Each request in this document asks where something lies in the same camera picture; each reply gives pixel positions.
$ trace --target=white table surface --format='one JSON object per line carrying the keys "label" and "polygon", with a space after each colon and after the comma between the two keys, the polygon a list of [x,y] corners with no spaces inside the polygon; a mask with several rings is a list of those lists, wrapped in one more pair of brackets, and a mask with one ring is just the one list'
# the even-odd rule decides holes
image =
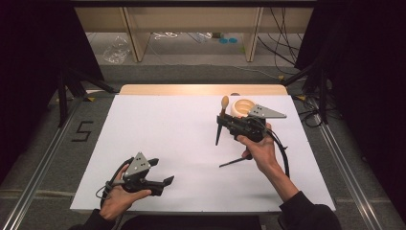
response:
{"label": "white table surface", "polygon": [[[232,96],[230,104],[240,98],[287,115],[267,122],[288,147],[292,181],[312,202],[335,210],[290,96]],[[279,212],[282,201],[254,160],[218,167],[239,158],[245,149],[225,127],[215,145],[221,99],[116,96],[71,209],[88,212],[100,208],[96,191],[125,160],[141,151],[147,159],[159,158],[147,180],[162,181],[172,175],[174,180],[161,196],[138,200],[128,211],[154,215]],[[277,158],[283,165],[278,149]]]}

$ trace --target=blue object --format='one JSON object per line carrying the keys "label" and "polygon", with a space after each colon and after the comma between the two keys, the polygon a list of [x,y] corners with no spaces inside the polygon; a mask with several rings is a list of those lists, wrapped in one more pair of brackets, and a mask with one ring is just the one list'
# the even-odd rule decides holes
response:
{"label": "blue object", "polygon": [[230,38],[229,41],[230,41],[230,43],[237,43],[237,39],[236,39],[236,38],[233,38],[233,37]]}
{"label": "blue object", "polygon": [[226,38],[220,38],[218,41],[219,41],[221,44],[225,44],[225,43],[228,42],[228,40],[227,40]]}

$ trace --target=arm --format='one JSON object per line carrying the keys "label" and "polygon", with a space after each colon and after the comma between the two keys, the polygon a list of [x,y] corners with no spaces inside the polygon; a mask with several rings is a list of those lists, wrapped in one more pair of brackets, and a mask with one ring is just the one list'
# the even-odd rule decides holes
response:
{"label": "arm", "polygon": [[326,205],[315,205],[299,191],[287,177],[275,156],[273,139],[266,135],[260,142],[238,136],[241,144],[247,147],[242,157],[252,154],[259,170],[265,174],[281,197],[282,215],[280,225],[283,229],[341,229],[340,222]]}
{"label": "arm", "polygon": [[[116,179],[121,179],[128,165],[125,165],[117,174]],[[123,214],[132,203],[151,194],[151,190],[142,190],[137,193],[128,193],[122,186],[115,186],[108,194],[100,210],[95,209],[83,225],[75,225],[69,230],[109,230],[114,227],[116,218]]]}

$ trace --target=aluminum rail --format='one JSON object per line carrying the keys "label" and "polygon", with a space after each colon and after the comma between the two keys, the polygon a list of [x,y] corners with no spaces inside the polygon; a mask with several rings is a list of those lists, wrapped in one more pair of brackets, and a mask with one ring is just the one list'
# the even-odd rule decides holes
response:
{"label": "aluminum rail", "polygon": [[[310,103],[313,104],[313,106],[319,108],[314,99],[310,99]],[[321,122],[321,118],[318,115],[315,116],[315,120],[317,122]],[[332,134],[329,126],[322,123],[320,125],[320,130],[323,134],[323,137],[326,140],[331,155],[333,156],[334,161],[341,175],[343,176],[344,181],[346,182],[347,187],[349,188],[350,194],[362,218],[364,219],[368,229],[370,230],[383,229],[376,217],[375,210],[373,209],[364,192],[362,191],[361,186],[359,185],[355,175],[353,174],[350,165],[346,160],[346,157],[344,156],[343,152],[341,152],[341,149],[338,146],[337,141],[335,140],[334,135]]]}
{"label": "aluminum rail", "polygon": [[28,183],[21,197],[18,199],[14,208],[10,212],[6,224],[3,226],[4,230],[16,230],[20,226],[23,218],[25,217],[34,199],[36,190],[38,189],[43,178],[45,177],[45,174],[48,171],[54,159],[54,156],[57,154],[57,151],[60,147],[63,137],[65,136],[66,130],[71,125],[72,118],[74,117],[75,112],[77,111],[81,101],[82,98],[74,99],[65,124],[57,129],[56,134],[54,135],[54,138],[51,141],[51,144],[47,148],[44,156],[42,157],[41,161],[36,167],[36,170],[33,176],[31,177],[30,182]]}

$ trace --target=sleeve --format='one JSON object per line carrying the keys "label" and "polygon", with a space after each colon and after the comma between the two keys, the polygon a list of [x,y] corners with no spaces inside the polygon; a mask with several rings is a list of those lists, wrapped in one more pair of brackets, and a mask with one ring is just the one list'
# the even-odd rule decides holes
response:
{"label": "sleeve", "polygon": [[303,192],[298,192],[280,206],[279,223],[283,229],[340,230],[338,218],[324,204],[313,204]]}
{"label": "sleeve", "polygon": [[84,224],[72,226],[69,230],[111,230],[116,222],[104,219],[99,211],[99,209],[93,210],[92,215]]}

